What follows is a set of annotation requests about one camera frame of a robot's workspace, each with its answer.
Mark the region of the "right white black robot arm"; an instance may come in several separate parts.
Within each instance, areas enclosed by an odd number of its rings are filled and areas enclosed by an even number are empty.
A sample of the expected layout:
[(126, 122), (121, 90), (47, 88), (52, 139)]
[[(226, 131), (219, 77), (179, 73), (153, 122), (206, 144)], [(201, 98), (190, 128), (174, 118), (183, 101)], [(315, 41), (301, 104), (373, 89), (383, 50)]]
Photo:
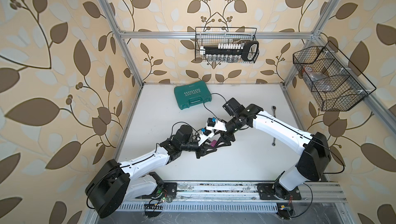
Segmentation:
[(274, 182), (274, 192), (278, 195), (288, 193), (306, 181), (317, 182), (321, 179), (332, 159), (325, 135), (301, 131), (255, 104), (244, 107), (235, 98), (228, 100), (223, 108), (232, 119), (225, 124), (226, 130), (220, 132), (219, 142), (229, 146), (235, 140), (234, 134), (248, 126), (271, 135), (300, 156), (297, 163)]

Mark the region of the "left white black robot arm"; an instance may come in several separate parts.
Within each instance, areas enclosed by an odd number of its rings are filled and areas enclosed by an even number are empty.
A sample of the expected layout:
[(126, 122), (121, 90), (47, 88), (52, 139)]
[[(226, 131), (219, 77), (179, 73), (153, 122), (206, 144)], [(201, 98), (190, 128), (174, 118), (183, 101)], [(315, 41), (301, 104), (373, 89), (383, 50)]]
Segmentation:
[(211, 138), (221, 134), (215, 126), (196, 132), (183, 123), (175, 134), (156, 144), (155, 149), (136, 159), (117, 162), (109, 160), (85, 189), (87, 206), (103, 219), (114, 213), (124, 200), (148, 196), (162, 201), (169, 192), (155, 169), (168, 165), (184, 151), (194, 152), (199, 159), (217, 150)]

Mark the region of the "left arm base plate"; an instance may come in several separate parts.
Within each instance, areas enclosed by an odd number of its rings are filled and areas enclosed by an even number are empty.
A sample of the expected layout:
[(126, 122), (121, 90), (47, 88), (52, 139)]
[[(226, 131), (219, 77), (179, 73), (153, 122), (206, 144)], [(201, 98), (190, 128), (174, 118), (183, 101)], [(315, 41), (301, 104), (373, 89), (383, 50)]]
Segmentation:
[(165, 198), (165, 200), (173, 200), (177, 195), (177, 183), (176, 182), (165, 182), (162, 185), (158, 185), (150, 195), (142, 195), (136, 197), (136, 199), (159, 199)]

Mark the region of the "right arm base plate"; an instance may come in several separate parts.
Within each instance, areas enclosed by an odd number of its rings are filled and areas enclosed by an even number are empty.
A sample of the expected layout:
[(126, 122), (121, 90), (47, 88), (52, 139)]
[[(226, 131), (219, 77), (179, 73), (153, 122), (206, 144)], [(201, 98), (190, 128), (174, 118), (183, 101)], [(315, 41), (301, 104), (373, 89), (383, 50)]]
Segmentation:
[(260, 200), (302, 200), (298, 187), (292, 191), (287, 191), (278, 183), (259, 183), (257, 191)]

